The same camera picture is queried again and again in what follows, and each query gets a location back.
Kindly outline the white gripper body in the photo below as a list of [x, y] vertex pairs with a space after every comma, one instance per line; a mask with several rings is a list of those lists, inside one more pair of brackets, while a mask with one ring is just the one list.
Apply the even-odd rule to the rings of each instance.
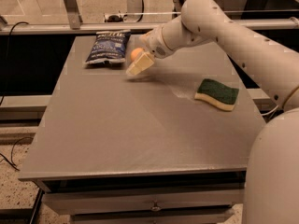
[[146, 33], [146, 46], [148, 50], [159, 59], [164, 59], [174, 53], [174, 51], [165, 44], [163, 29], [161, 27], [154, 28]]

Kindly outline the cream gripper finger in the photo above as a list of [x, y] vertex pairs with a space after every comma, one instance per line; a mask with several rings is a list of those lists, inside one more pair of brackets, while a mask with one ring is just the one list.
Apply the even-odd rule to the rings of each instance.
[[150, 44], [150, 35], [151, 32], [147, 32], [139, 37], [139, 40], [145, 45], [148, 46]]
[[129, 76], [136, 76], [141, 72], [147, 70], [154, 64], [154, 57], [147, 51], [142, 51], [138, 54], [136, 59], [131, 62], [126, 70]]

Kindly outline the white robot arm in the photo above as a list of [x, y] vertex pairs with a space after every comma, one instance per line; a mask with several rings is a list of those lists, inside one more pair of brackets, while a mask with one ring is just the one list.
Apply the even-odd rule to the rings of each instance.
[[147, 49], [133, 59], [130, 75], [211, 40], [283, 110], [251, 148], [242, 224], [299, 224], [299, 53], [232, 21], [214, 0], [186, 0], [177, 18], [140, 40]]

